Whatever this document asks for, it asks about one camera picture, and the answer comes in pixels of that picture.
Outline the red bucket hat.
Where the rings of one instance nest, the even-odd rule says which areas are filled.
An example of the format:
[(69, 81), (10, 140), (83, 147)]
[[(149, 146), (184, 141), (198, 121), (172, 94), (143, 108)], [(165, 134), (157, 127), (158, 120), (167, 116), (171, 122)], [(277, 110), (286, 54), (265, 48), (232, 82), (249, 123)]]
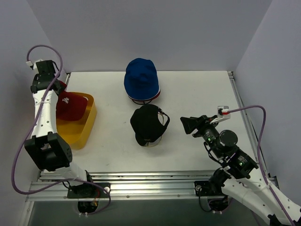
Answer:
[(158, 92), (155, 96), (153, 96), (152, 98), (145, 99), (145, 100), (142, 100), (142, 99), (134, 99), (134, 98), (132, 98), (132, 97), (130, 97), (130, 96), (129, 96), (129, 98), (130, 98), (131, 100), (137, 101), (137, 102), (149, 102), (149, 101), (152, 101), (152, 100), (158, 98), (159, 95), (160, 95), (160, 93), (161, 93), (161, 92), (159, 91), (159, 92)]

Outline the red baseball cap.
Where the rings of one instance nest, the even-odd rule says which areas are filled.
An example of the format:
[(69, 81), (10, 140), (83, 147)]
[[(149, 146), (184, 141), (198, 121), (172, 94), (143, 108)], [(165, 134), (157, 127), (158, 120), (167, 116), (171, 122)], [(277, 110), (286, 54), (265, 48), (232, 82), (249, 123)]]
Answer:
[(67, 85), (60, 81), (62, 91), (56, 104), (56, 118), (64, 121), (80, 120), (86, 110), (88, 100), (73, 92), (67, 92)]

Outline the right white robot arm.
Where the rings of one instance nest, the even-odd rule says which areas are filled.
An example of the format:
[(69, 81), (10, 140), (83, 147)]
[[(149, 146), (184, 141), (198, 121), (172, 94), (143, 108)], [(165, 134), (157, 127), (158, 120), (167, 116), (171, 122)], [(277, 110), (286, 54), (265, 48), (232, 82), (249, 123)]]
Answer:
[(238, 137), (231, 130), (219, 132), (216, 126), (230, 117), (181, 117), (186, 134), (201, 137), (211, 160), (218, 163), (209, 179), (214, 194), (223, 193), (240, 202), (270, 226), (299, 226), (301, 207), (284, 195), (265, 175), (259, 162), (238, 147)]

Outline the white bucket hat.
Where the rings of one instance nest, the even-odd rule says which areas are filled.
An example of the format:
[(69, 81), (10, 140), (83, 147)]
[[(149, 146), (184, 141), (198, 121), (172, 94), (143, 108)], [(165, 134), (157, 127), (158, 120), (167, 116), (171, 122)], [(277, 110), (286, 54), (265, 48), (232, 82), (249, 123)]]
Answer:
[(156, 89), (141, 89), (141, 90), (132, 90), (128, 96), (134, 98), (134, 99), (149, 99), (155, 96), (160, 90)]

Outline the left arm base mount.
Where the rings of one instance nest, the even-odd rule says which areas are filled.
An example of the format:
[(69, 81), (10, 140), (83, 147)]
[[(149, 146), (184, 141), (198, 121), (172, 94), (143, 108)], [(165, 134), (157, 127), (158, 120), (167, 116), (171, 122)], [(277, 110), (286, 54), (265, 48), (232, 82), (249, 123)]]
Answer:
[[(78, 201), (76, 206), (76, 211), (79, 215), (93, 215), (99, 213), (110, 206), (111, 203), (111, 184), (96, 183), (95, 185), (90, 185), (83, 183), (79, 186), (71, 186), (70, 182), (63, 182), (63, 186), (68, 189), (67, 198), (68, 199), (85, 199), (92, 198), (92, 201)], [(101, 207), (99, 202), (100, 199), (108, 198), (108, 203)]]

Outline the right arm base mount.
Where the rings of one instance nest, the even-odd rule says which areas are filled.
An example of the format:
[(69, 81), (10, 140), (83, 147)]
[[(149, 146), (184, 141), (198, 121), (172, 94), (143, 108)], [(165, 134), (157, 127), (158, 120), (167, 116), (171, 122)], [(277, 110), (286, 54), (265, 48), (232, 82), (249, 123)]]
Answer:
[(198, 204), (205, 213), (221, 215), (232, 203), (232, 198), (223, 194), (220, 187), (215, 187), (209, 181), (194, 181), (194, 189)]

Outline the blue bucket hat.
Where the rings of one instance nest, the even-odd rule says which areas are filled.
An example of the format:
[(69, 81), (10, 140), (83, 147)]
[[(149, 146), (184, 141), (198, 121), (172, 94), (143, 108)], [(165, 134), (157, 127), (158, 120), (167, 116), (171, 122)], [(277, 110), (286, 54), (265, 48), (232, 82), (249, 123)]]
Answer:
[(126, 67), (124, 87), (127, 94), (132, 90), (160, 89), (154, 63), (143, 58), (132, 60)]

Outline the black embroidered cap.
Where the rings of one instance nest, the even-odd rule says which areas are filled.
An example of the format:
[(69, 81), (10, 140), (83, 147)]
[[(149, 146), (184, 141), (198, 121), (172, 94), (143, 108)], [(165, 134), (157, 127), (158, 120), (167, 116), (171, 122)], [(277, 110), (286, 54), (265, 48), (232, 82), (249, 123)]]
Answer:
[(156, 105), (146, 104), (136, 109), (130, 119), (135, 139), (140, 146), (153, 143), (165, 133), (170, 117)]

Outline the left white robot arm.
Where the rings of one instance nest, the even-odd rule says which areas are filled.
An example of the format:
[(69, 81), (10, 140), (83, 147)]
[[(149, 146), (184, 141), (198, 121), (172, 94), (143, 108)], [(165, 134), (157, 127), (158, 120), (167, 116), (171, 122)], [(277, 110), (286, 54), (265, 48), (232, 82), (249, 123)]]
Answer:
[(55, 77), (54, 62), (40, 59), (31, 67), (35, 72), (31, 85), (35, 121), (24, 147), (38, 169), (69, 178), (70, 184), (78, 186), (83, 197), (90, 197), (94, 194), (95, 185), (88, 181), (88, 172), (72, 161), (71, 147), (57, 132), (56, 105), (64, 87)]

